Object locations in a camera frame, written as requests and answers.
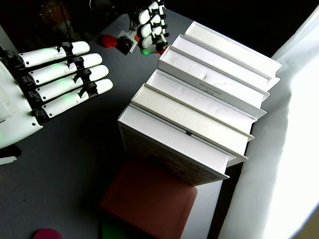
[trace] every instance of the black cable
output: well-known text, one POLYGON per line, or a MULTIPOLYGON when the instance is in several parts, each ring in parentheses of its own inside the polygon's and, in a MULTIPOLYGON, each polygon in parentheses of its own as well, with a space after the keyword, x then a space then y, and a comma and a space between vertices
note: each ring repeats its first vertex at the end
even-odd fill
POLYGON ((64 19, 64 23, 65 23, 65 26, 66 26, 66 30, 67 30, 67 34, 69 34, 69 37, 70 37, 70 40, 72 40, 72 37, 71 37, 71 34, 70 34, 70 27, 71 27, 71 23, 70 23, 70 27, 68 26, 68 23, 66 22, 66 18, 65 18, 65 15, 64 15, 64 11, 63 11, 63 8, 62 8, 62 4, 60 1, 57 1, 59 6, 60 6, 60 9, 61 9, 61 12, 62 12, 62 16, 63 16, 63 19, 64 19))

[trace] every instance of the dark gray table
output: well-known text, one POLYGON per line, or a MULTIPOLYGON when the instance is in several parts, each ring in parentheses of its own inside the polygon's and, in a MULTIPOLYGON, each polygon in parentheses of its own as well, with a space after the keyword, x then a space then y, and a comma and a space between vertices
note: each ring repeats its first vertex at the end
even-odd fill
MULTIPOLYGON (((191 20, 167 10, 169 43, 191 20)), ((128 30, 120 16, 101 34, 128 30)), ((64 239, 98 238, 98 203, 124 158, 117 117, 157 67, 159 55, 139 49, 124 56, 105 49, 98 36, 91 51, 103 57, 113 89, 45 124, 20 141, 17 162, 0 165, 0 238, 29 239, 41 228, 58 230, 64 239)), ((221 182, 198 187, 182 238, 205 239, 221 182)))

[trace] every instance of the curtain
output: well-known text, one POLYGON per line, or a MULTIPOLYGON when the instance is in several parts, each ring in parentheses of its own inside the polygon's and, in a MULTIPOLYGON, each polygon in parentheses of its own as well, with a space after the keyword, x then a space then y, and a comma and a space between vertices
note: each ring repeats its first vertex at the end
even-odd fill
POLYGON ((220 239, 291 238, 319 202, 319 7, 273 59, 281 81, 262 105, 220 239))

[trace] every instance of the stack of books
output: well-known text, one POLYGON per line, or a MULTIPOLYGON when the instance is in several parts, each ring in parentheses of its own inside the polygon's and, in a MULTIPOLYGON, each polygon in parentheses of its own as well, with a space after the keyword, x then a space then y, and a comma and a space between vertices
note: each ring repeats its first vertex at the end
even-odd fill
POLYGON ((128 152, 158 160, 192 185, 227 179, 244 155, 281 64, 197 22, 118 119, 128 152))

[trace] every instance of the pink round object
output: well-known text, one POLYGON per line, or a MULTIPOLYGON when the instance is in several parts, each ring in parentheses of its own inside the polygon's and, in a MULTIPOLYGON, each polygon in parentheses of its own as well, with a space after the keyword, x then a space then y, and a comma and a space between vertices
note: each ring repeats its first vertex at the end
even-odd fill
POLYGON ((63 239, 62 236, 53 229, 39 230, 33 239, 63 239))

